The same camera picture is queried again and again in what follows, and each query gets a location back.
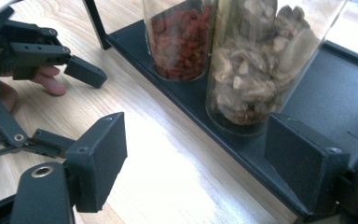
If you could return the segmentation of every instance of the screw hole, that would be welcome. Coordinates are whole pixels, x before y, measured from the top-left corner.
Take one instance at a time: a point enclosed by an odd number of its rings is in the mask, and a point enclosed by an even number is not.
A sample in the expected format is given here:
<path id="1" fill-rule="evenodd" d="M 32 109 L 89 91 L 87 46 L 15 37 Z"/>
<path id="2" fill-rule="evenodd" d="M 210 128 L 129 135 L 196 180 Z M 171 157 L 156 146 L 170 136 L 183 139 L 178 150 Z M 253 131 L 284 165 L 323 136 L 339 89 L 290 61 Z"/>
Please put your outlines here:
<path id="1" fill-rule="evenodd" d="M 342 152 L 341 149 L 336 148 L 336 147 L 330 147 L 327 150 L 329 150 L 330 152 L 333 152 L 333 153 L 341 153 Z"/>
<path id="2" fill-rule="evenodd" d="M 42 166 L 34 170 L 31 174 L 34 178 L 40 178 L 47 176 L 53 172 L 54 168 L 52 166 Z"/>
<path id="3" fill-rule="evenodd" d="M 88 147 L 81 147 L 78 151 L 81 152 L 81 153 L 85 153 L 85 152 L 89 151 L 89 148 Z"/>
<path id="4" fill-rule="evenodd" d="M 20 142 L 20 141 L 24 140 L 24 136 L 22 136 L 22 134 L 16 134 L 16 135 L 14 135 L 14 140 Z"/>

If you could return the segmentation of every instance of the robotic arm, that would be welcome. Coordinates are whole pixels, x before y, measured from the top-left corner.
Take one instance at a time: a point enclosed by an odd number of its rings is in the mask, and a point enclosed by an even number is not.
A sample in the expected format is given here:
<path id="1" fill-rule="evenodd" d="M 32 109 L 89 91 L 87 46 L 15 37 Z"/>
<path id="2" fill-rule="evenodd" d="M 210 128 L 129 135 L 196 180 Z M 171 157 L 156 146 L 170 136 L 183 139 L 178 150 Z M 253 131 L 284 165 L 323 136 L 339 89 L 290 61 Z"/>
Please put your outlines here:
<path id="1" fill-rule="evenodd" d="M 0 11 L 0 74 L 31 79 L 41 65 L 66 64 L 66 75 L 101 88 L 100 68 L 71 55 L 54 29 L 10 21 L 13 12 Z M 0 156 L 20 150 L 66 160 L 22 174 L 17 194 L 0 202 L 0 223 L 74 223 L 74 205 L 78 212 L 102 210 L 127 158 L 124 114 L 99 119 L 77 141 L 43 130 L 28 137 L 0 103 Z"/>

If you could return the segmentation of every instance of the human hand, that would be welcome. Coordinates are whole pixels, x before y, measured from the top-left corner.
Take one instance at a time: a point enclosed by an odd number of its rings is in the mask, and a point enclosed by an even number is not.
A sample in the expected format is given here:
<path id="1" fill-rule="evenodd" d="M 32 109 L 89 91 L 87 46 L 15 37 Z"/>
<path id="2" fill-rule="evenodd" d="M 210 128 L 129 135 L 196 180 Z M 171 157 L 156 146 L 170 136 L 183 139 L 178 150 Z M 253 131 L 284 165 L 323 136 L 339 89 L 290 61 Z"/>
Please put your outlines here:
<path id="1" fill-rule="evenodd" d="M 31 80 L 34 83 L 40 84 L 47 92 L 54 96 L 64 95 L 66 93 L 66 88 L 57 81 L 55 76 L 60 73 L 60 69 L 55 66 L 41 66 L 36 72 L 36 75 Z M 1 74 L 0 77 L 11 77 L 13 76 L 12 72 Z M 18 93 L 12 87 L 6 83 L 0 81 L 0 101 L 1 104 L 11 111 L 16 104 L 18 98 Z"/>

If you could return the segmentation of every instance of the clear glass jar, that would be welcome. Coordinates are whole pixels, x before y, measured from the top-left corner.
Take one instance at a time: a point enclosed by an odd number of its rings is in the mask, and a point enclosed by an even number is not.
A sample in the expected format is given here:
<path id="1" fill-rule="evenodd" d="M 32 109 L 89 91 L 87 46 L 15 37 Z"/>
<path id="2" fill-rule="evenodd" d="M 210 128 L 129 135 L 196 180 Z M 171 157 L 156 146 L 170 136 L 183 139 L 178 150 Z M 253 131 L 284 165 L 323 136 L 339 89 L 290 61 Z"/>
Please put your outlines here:
<path id="1" fill-rule="evenodd" d="M 146 42 L 154 71 L 162 78 L 189 81 L 208 69 L 214 0 L 144 0 Z"/>
<path id="2" fill-rule="evenodd" d="M 254 135 L 282 111 L 346 0 L 225 0 L 216 15 L 206 109 Z"/>

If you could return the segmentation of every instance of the light wood surface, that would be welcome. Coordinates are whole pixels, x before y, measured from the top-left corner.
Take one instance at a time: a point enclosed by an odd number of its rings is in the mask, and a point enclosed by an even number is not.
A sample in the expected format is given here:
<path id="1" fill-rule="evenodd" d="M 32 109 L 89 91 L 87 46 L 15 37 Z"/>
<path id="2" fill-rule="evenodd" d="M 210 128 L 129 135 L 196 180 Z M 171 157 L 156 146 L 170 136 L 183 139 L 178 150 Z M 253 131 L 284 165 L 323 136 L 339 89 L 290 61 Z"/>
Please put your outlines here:
<path id="1" fill-rule="evenodd" d="M 107 33 L 143 18 L 142 0 L 96 3 Z M 77 223 L 294 222 L 290 210 L 119 53 L 101 49 L 81 0 L 26 0 L 13 8 L 13 20 L 56 29 L 73 54 L 108 75 L 99 90 L 60 75 L 67 88 L 61 97 L 30 81 L 3 78 L 19 92 L 12 114 L 24 131 L 31 136 L 40 128 L 77 139 L 97 119 L 125 113 L 129 156 L 103 211 L 76 213 Z M 343 43 L 346 36 L 346 47 L 358 51 L 352 41 L 358 41 L 358 6 L 346 10 L 329 38 Z M 0 200 L 16 192 L 22 172 L 44 161 L 54 160 L 26 152 L 0 157 Z"/>

